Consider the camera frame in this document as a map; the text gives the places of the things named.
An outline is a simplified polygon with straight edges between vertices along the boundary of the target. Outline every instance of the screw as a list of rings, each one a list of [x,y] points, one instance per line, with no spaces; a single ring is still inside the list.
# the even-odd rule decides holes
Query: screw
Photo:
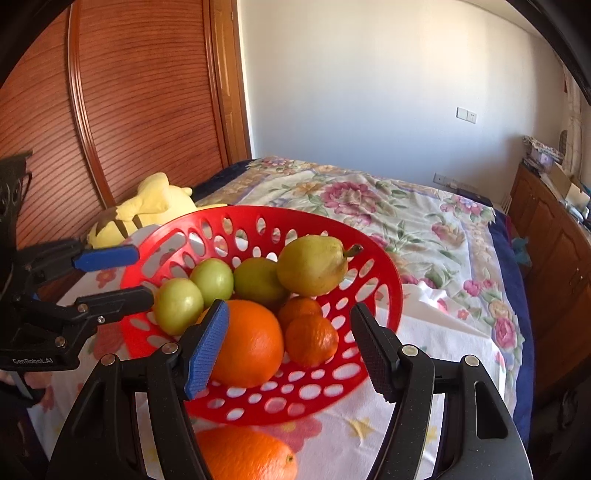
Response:
[[[402,347],[402,352],[406,356],[417,356],[418,355],[418,348],[414,345],[404,345]]]
[[[167,355],[170,355],[171,353],[174,353],[177,350],[178,350],[178,345],[174,342],[165,343],[162,346],[162,351],[164,353],[166,353]]]
[[[474,355],[466,355],[464,361],[471,367],[478,367],[478,365],[480,365],[480,360],[478,360]]]
[[[116,359],[117,357],[115,355],[113,355],[112,353],[107,353],[106,355],[103,355],[103,357],[100,359],[100,363],[108,367],[109,365],[113,365]]]

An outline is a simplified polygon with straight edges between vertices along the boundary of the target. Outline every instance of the blue blanket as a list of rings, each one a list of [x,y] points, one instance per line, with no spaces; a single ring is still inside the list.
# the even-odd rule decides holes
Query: blue blanket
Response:
[[[517,377],[517,404],[513,421],[521,435],[524,445],[530,437],[531,407],[534,396],[534,340],[531,333],[530,312],[527,307],[523,278],[506,228],[506,216],[497,211],[496,221],[489,225],[496,256],[501,265],[501,274],[507,298],[519,318],[519,329],[524,336],[523,363]]]

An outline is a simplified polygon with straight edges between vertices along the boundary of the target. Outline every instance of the bed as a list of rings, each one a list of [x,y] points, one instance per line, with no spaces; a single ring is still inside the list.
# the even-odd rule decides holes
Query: bed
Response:
[[[531,326],[501,212],[431,187],[277,157],[227,168],[195,187],[193,199],[198,206],[230,203],[305,210],[369,235],[386,250],[404,283],[401,340],[436,358],[457,361],[468,353],[480,357],[527,442],[534,366]],[[138,231],[131,241],[141,242],[154,228]],[[121,269],[88,274],[63,303],[118,288],[121,275]],[[118,325],[102,326],[83,348],[78,370],[55,372],[47,379],[46,397],[30,410],[47,453],[96,361],[113,351],[123,358],[128,355]],[[145,436],[149,417],[145,402],[140,405]],[[300,480],[319,478],[319,469],[327,478],[365,478],[391,411],[367,380],[328,410],[264,430],[297,452]],[[442,413],[443,398],[436,398],[418,478],[432,471]],[[191,420],[196,430],[211,427],[202,419]],[[142,440],[142,449],[148,472],[158,477],[153,445]]]

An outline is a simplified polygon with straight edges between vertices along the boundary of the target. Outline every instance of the pear stem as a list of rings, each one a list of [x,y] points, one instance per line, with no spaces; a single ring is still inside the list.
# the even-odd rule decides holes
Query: pear stem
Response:
[[[357,254],[360,254],[363,251],[363,247],[359,244],[354,244],[351,248],[349,248],[348,250],[345,250],[343,252],[343,256],[345,258],[350,258],[350,257],[354,257]]]

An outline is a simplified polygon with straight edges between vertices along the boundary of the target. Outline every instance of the green fruit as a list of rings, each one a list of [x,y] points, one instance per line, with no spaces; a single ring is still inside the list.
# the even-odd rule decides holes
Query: green fruit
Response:
[[[277,259],[277,277],[287,290],[302,297],[317,297],[334,290],[348,270],[348,257],[361,245],[345,251],[338,238],[306,235],[287,244]]]
[[[268,258],[248,258],[234,271],[234,290],[243,300],[252,300],[269,310],[279,308],[289,297],[277,278],[277,263]]]
[[[156,323],[171,336],[182,335],[203,311],[203,296],[188,278],[173,278],[160,287],[152,307]]]
[[[208,258],[197,265],[189,277],[201,290],[205,308],[216,299],[228,300],[234,291],[232,269],[219,258]]]

